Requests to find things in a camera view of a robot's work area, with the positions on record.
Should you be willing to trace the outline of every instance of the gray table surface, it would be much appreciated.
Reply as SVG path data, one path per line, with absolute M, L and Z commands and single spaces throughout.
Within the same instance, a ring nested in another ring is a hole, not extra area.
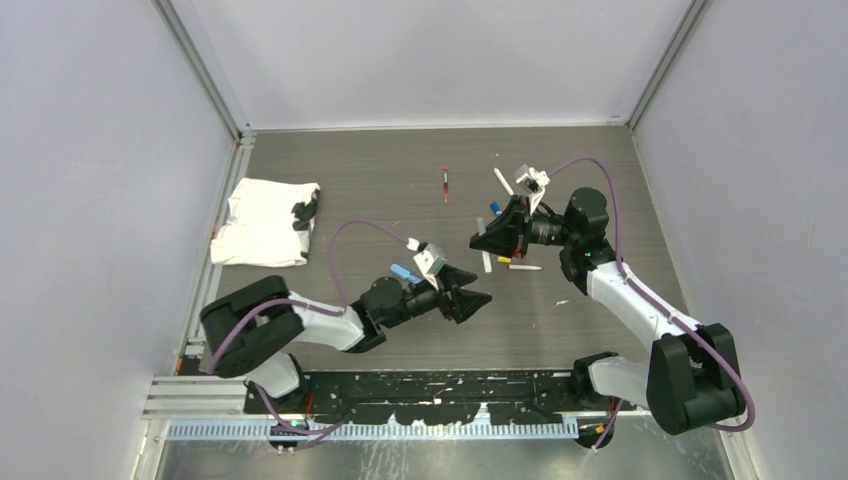
M 492 274 L 483 273 L 480 252 L 468 248 L 476 217 L 488 222 L 489 203 L 504 206 L 508 200 L 493 167 L 509 178 L 524 163 L 550 171 L 578 156 L 593 156 L 608 165 L 621 203 L 626 260 L 643 281 L 682 309 L 648 187 L 624 127 L 260 134 L 248 177 L 321 185 L 309 263 L 285 269 L 224 267 L 218 294 L 277 274 L 301 295 L 339 304 L 327 269 L 327 242 L 345 221 L 365 218 L 439 245 L 450 264 L 480 276 L 467 288 L 489 292 L 494 300 L 462 325 L 437 313 L 413 319 L 389 330 L 385 344 L 361 355 L 295 344 L 289 351 L 304 368 L 561 368 L 606 350 L 645 361 L 647 352 L 629 330 L 564 279 L 558 248 L 531 246 L 524 263 L 542 265 L 542 272 L 508 271 L 496 263 Z M 442 198 L 443 166 L 450 177 L 447 204 Z M 609 191 L 600 171 L 583 163 L 554 177 L 545 201 L 562 211 L 570 193 L 581 186 Z M 612 222 L 608 235 L 612 240 Z M 370 227 L 352 226 L 340 239 L 336 263 L 351 298 L 388 275 L 392 263 L 413 266 L 411 252 Z M 557 305 L 563 300 L 568 303 Z

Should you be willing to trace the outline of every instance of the white cloth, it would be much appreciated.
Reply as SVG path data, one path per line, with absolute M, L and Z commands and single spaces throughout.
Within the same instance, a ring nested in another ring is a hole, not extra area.
M 305 265 L 321 187 L 242 179 L 210 247 L 216 265 Z

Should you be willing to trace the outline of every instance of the metal floor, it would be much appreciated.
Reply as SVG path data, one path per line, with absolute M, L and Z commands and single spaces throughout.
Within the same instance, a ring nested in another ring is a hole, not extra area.
M 327 442 L 277 456 L 266 442 L 166 443 L 159 480 L 733 478 L 718 433 L 669 437 L 650 417 L 619 417 L 608 447 L 586 460 L 572 440 Z

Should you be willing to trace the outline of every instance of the gray wall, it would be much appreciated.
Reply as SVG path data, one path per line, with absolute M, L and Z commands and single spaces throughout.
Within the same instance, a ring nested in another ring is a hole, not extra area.
M 0 478 L 127 478 L 232 143 L 147 0 L 0 2 Z
M 844 478 L 848 3 L 717 0 L 637 132 L 691 310 L 733 331 L 765 478 Z
M 259 129 L 623 124 L 688 4 L 175 1 Z

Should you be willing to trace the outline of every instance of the red pen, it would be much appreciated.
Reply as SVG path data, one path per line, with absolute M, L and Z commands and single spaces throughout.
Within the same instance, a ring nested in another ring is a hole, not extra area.
M 444 176 L 445 184 L 445 203 L 448 203 L 448 167 L 442 168 L 442 175 Z

